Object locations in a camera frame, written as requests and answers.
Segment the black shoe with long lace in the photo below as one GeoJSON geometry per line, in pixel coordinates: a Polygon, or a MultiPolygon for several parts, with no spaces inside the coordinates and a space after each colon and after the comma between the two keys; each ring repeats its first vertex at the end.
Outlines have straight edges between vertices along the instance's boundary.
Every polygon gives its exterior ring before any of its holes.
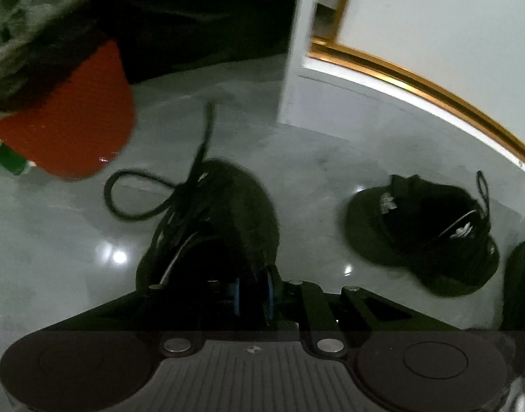
{"type": "Polygon", "coordinates": [[[207,157],[216,107],[204,110],[204,136],[185,181],[173,183],[140,169],[123,169],[106,181],[103,198],[117,219],[160,220],[135,275],[135,288],[173,282],[252,281],[273,266],[280,232],[274,204],[259,180],[234,163],[207,157]],[[160,184],[170,195],[154,208],[128,213],[113,199],[123,179],[160,184]]]}

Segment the black adidas shoe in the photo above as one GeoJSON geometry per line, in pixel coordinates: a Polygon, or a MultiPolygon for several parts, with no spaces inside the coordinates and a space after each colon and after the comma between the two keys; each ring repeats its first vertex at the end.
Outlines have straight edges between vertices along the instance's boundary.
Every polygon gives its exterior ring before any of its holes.
{"type": "Polygon", "coordinates": [[[435,295],[470,295],[490,281],[500,260],[482,171],[476,182],[474,198],[458,186],[393,175],[387,185],[352,196],[342,221],[345,239],[372,263],[409,270],[435,295]]]}

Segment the red bucket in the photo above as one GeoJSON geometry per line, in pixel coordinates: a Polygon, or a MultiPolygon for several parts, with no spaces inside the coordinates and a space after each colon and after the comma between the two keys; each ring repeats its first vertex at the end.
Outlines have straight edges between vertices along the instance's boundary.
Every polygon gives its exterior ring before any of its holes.
{"type": "Polygon", "coordinates": [[[47,173],[79,180],[118,155],[135,123],[119,49],[109,41],[41,101],[0,120],[0,140],[47,173]]]}

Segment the black shoe with speckled laces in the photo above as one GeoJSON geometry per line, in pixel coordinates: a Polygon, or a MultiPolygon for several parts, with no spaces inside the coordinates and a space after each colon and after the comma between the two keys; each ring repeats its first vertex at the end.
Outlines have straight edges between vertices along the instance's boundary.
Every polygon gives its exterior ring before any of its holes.
{"type": "Polygon", "coordinates": [[[501,328],[525,331],[525,241],[513,249],[505,265],[501,328]]]}

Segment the green white packet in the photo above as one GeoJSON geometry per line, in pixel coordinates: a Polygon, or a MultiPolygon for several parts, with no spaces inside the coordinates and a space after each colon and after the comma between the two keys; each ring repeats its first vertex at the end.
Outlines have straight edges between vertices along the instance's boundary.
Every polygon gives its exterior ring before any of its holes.
{"type": "Polygon", "coordinates": [[[32,161],[28,161],[0,140],[0,168],[18,176],[27,174],[31,168],[35,167],[36,165],[32,161]]]}

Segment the white cabinet with gold trim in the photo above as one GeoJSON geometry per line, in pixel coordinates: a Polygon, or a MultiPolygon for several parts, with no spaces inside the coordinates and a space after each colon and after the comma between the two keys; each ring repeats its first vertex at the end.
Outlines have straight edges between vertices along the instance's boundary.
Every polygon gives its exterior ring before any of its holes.
{"type": "Polygon", "coordinates": [[[525,0],[298,0],[279,120],[398,171],[525,176],[525,0]]]}

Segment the camouflage cloth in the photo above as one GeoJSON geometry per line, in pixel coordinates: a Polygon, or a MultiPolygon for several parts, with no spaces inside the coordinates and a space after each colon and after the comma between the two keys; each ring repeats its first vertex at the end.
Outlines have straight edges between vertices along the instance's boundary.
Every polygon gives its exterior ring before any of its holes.
{"type": "Polygon", "coordinates": [[[18,0],[0,21],[0,114],[61,84],[112,39],[116,0],[18,0]]]}

